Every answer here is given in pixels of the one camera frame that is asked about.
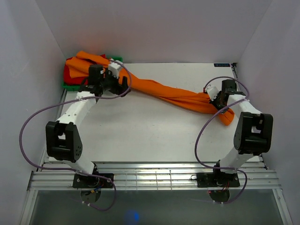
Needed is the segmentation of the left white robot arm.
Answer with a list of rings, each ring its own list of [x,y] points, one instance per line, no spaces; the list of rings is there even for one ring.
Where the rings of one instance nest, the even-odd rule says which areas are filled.
[[[122,97],[130,91],[127,77],[120,78],[123,68],[118,60],[111,62],[107,68],[100,64],[89,66],[88,77],[82,81],[70,107],[45,127],[47,155],[66,163],[77,172],[85,173],[83,182],[91,188],[99,183],[99,175],[94,172],[95,164],[82,156],[83,144],[78,128],[105,91],[116,97]]]

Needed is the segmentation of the orange trousers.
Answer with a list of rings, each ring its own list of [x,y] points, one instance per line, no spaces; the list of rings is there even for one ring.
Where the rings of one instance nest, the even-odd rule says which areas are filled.
[[[189,90],[165,86],[154,80],[140,79],[134,74],[128,76],[125,69],[122,69],[120,72],[120,78],[124,76],[128,79],[132,79],[132,89],[144,94],[154,96],[173,105],[198,113],[215,114],[217,112],[217,109],[210,104],[210,98],[206,93],[196,93]]]

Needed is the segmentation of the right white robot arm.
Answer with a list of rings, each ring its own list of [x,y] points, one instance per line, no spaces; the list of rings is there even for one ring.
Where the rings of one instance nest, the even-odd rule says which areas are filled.
[[[208,85],[204,91],[209,95],[210,103],[222,113],[230,109],[238,117],[233,138],[232,150],[218,161],[219,170],[212,174],[212,182],[223,186],[249,159],[270,150],[273,116],[257,110],[246,99],[246,94],[238,91],[236,82],[231,79],[222,81],[222,89]]]

